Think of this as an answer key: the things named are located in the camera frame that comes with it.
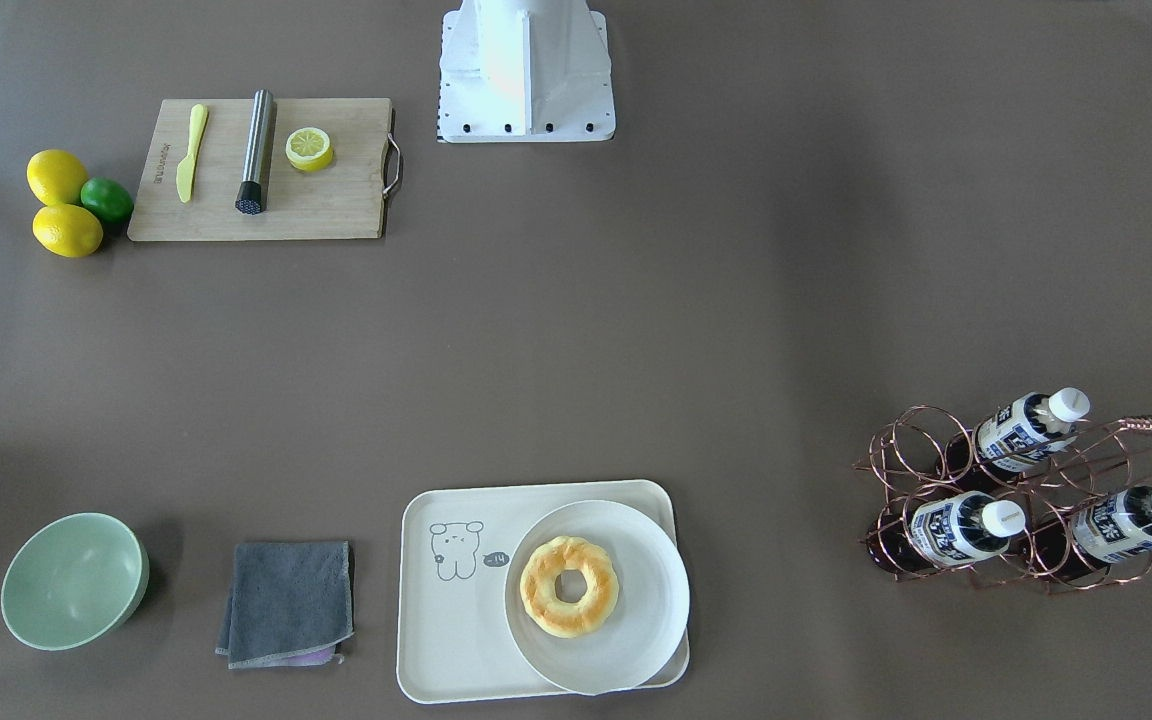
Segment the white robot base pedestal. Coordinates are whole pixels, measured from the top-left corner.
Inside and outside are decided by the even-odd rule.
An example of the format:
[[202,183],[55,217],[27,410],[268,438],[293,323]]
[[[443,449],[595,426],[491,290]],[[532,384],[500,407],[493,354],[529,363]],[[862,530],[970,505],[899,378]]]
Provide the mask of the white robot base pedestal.
[[438,141],[616,135],[607,18],[585,1],[463,1],[440,28]]

